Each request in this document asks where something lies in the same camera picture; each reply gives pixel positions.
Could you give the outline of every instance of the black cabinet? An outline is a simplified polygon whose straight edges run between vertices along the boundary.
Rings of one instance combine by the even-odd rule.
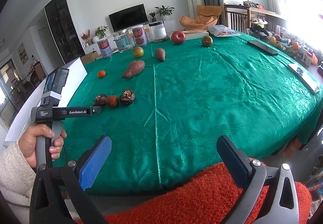
[[[65,64],[82,57],[85,52],[75,31],[66,0],[52,0],[45,6],[55,43]]]

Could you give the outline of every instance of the leather chair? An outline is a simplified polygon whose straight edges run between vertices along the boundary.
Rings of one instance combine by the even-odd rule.
[[[187,30],[202,29],[207,30],[208,26],[216,25],[222,13],[221,6],[198,5],[198,16],[195,19],[182,15],[180,24]]]

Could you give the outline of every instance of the white smartphone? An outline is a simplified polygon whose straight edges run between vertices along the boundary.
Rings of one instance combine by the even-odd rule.
[[[307,85],[314,94],[321,91],[317,83],[306,72],[304,72],[298,64],[288,64],[288,67],[303,80],[303,83]]]

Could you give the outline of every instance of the sweet potato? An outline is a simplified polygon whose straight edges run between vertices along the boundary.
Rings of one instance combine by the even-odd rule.
[[[133,61],[129,64],[126,71],[123,73],[122,78],[131,78],[139,74],[145,67],[145,62],[142,60]]]
[[[157,48],[155,51],[155,57],[161,62],[164,62],[166,58],[165,50],[162,48]]]

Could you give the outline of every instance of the plant pot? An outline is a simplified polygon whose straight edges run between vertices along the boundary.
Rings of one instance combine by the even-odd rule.
[[[99,41],[99,39],[100,39],[100,36],[94,36],[93,38],[92,38],[92,41],[94,42],[94,43],[97,43],[98,41]]]
[[[167,20],[169,20],[169,15],[163,15],[163,16],[162,16],[162,19],[163,19],[163,21],[167,21]]]

